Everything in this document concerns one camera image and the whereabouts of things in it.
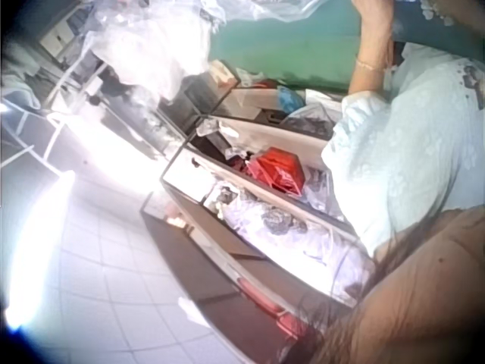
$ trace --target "bracelet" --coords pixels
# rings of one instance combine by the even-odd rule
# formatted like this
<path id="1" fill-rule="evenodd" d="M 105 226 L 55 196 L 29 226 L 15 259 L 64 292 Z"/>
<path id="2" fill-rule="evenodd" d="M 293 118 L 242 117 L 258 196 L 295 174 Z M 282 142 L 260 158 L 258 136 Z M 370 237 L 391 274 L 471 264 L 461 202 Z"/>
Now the bracelet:
<path id="1" fill-rule="evenodd" d="M 366 70 L 373 71 L 373 72 L 385 72 L 386 68 L 376 68 L 372 67 L 371 65 L 364 63 L 360 61 L 358 58 L 356 58 L 355 63 L 362 68 L 365 68 Z"/>

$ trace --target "woman's arm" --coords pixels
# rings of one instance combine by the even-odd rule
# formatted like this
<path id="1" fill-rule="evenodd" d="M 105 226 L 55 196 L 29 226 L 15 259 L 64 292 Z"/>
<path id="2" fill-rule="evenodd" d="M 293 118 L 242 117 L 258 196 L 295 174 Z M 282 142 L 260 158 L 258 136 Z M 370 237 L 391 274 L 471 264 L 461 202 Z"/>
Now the woman's arm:
<path id="1" fill-rule="evenodd" d="M 353 0 L 362 18 L 361 45 L 349 95 L 380 92 L 384 71 L 392 63 L 393 0 Z"/>

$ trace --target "blue item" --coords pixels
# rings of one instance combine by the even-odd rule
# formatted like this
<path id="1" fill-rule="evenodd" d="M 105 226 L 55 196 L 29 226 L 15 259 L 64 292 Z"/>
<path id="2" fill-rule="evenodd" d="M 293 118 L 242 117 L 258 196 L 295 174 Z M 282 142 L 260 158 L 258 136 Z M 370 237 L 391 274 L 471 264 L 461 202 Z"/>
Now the blue item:
<path id="1" fill-rule="evenodd" d="M 285 86 L 278 86 L 278 105 L 284 112 L 291 114 L 305 106 L 305 100 L 292 89 Z"/>

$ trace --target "light blue blouse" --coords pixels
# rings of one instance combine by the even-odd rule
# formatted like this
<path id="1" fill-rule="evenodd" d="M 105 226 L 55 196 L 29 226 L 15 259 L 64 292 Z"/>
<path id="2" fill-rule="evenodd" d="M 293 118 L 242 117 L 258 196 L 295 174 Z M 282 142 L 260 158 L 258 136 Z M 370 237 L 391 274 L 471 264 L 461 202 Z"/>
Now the light blue blouse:
<path id="1" fill-rule="evenodd" d="M 485 203 L 484 66 L 421 45 L 386 79 L 386 98 L 343 100 L 322 158 L 369 255 L 439 209 Z"/>

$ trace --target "white tile floor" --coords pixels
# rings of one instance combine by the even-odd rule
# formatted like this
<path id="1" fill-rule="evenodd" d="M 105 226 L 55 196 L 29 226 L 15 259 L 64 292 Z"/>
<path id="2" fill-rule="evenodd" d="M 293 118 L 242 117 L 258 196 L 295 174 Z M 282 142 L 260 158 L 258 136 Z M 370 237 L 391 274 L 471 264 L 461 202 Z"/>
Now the white tile floor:
<path id="1" fill-rule="evenodd" d="M 97 190 L 90 195 L 89 189 Z M 185 294 L 137 211 L 113 215 L 99 185 L 74 189 L 54 251 L 44 301 L 25 327 L 49 362 L 71 364 L 232 364 L 210 328 L 186 318 Z M 108 194 L 115 198 L 116 192 Z M 140 206 L 141 201 L 124 202 Z"/>

